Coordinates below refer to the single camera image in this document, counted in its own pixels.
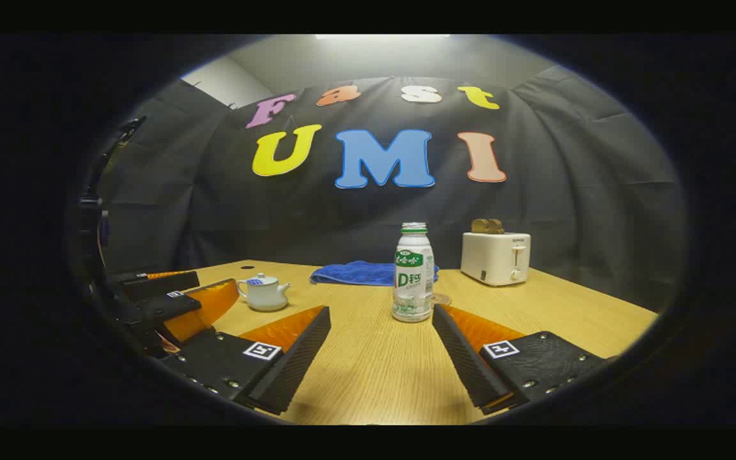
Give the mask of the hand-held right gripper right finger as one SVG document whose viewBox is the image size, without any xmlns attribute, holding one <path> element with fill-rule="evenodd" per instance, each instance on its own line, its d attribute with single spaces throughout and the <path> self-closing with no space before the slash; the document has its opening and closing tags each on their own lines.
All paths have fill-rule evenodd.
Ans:
<svg viewBox="0 0 736 460">
<path fill-rule="evenodd" d="M 525 335 L 449 305 L 433 306 L 432 324 L 485 415 L 543 399 L 608 364 L 553 332 Z"/>
</svg>

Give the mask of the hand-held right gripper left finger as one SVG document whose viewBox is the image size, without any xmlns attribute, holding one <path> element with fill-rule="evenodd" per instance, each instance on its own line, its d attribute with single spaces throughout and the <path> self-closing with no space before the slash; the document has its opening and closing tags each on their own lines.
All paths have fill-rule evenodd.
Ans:
<svg viewBox="0 0 736 460">
<path fill-rule="evenodd" d="M 239 337 L 201 332 L 162 364 L 213 395 L 280 415 L 288 410 L 330 327 L 330 309 L 320 305 Z"/>
</svg>

